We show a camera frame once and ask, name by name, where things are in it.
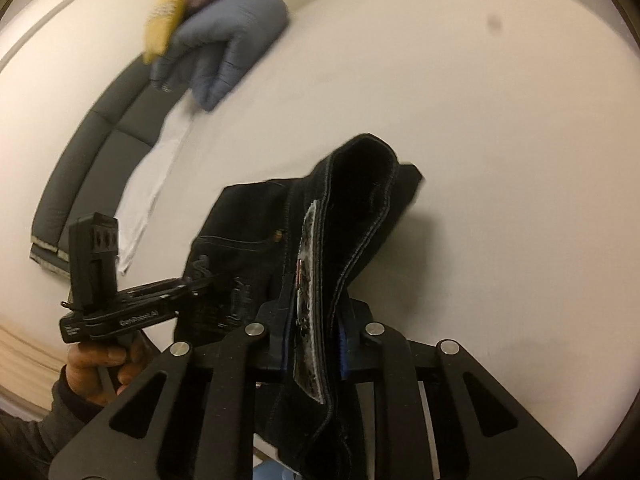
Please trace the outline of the person left forearm dark sleeve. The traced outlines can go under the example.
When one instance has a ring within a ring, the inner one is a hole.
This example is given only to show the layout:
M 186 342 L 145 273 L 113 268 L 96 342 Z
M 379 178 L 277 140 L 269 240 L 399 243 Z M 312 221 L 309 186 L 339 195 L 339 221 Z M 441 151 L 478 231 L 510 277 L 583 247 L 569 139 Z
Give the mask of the person left forearm dark sleeve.
M 1 411 L 2 479 L 47 479 L 55 455 L 102 411 L 73 392 L 66 367 L 51 392 L 51 411 L 39 422 Z

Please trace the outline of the person left hand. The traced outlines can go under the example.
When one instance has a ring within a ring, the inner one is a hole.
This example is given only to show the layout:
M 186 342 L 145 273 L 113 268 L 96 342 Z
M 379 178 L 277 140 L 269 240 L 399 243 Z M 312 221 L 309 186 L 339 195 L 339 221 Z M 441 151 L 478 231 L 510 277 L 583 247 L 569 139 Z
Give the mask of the person left hand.
M 82 400 L 105 406 L 131 385 L 153 356 L 154 347 L 143 336 L 135 336 L 128 350 L 96 341 L 73 344 L 67 353 L 66 382 Z

